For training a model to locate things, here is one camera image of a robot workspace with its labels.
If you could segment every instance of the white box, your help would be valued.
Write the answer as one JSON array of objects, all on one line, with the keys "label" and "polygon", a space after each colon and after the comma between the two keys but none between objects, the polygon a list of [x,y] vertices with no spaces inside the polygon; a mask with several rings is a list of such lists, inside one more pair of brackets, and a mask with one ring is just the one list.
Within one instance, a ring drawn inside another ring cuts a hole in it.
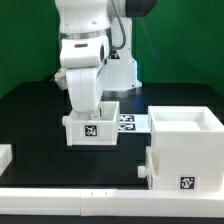
[{"label": "white box", "polygon": [[67,145],[116,145],[119,128],[119,102],[100,102],[102,117],[91,120],[89,114],[76,113],[63,117]]},{"label": "white box", "polygon": [[149,107],[149,186],[156,190],[219,191],[224,127],[207,107]]}]

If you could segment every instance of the black cable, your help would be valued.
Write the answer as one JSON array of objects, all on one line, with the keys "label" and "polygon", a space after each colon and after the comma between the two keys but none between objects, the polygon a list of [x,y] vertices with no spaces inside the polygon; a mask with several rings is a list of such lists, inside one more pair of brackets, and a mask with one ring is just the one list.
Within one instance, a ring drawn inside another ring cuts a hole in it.
[{"label": "black cable", "polygon": [[125,33],[125,29],[124,29],[124,25],[123,25],[123,22],[121,21],[121,17],[119,15],[119,12],[118,12],[118,9],[117,9],[117,6],[114,2],[114,0],[111,0],[111,3],[113,5],[113,8],[114,8],[114,12],[116,14],[116,17],[118,19],[118,22],[119,22],[119,25],[120,25],[120,28],[121,28],[121,32],[122,32],[122,36],[123,36],[123,42],[121,44],[121,46],[117,47],[117,46],[113,46],[113,48],[115,50],[121,50],[122,48],[124,48],[124,46],[126,45],[126,42],[127,42],[127,37],[126,37],[126,33]]}]

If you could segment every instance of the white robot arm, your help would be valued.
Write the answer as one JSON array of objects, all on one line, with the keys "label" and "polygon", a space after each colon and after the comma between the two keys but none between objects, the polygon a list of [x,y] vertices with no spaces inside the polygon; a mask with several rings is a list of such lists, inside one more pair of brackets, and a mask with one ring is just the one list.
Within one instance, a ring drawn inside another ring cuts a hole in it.
[{"label": "white robot arm", "polygon": [[[136,0],[55,0],[55,3],[62,37],[62,69],[55,81],[63,89],[68,88],[75,119],[99,120],[104,91],[108,96],[137,87],[136,62],[131,56],[131,19],[125,18],[148,14],[157,0],[137,3]],[[114,60],[110,56],[112,51],[121,58]]]}]

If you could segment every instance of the green backdrop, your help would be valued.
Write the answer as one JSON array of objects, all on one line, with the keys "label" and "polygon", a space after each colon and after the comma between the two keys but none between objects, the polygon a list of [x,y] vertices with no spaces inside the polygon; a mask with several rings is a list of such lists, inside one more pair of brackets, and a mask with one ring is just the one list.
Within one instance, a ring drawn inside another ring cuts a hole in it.
[{"label": "green backdrop", "polygon": [[[224,96],[224,0],[159,0],[145,19],[167,83],[203,83]],[[139,19],[133,55],[143,82],[164,82]],[[0,1],[0,97],[59,68],[54,0]]]}]

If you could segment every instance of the black table surface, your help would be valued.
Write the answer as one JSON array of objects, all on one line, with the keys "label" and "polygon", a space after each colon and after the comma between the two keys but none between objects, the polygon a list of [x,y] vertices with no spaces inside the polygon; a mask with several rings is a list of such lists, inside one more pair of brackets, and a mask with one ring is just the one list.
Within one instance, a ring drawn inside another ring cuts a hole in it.
[{"label": "black table surface", "polygon": [[[224,123],[224,100],[201,84],[145,84],[120,101],[121,114],[147,114],[148,106],[207,106]],[[148,134],[119,133],[116,146],[66,145],[62,117],[71,111],[67,91],[53,82],[27,82],[0,99],[0,144],[13,145],[13,161],[0,187],[147,189],[137,177]],[[223,223],[222,219],[0,216],[0,223]]]}]

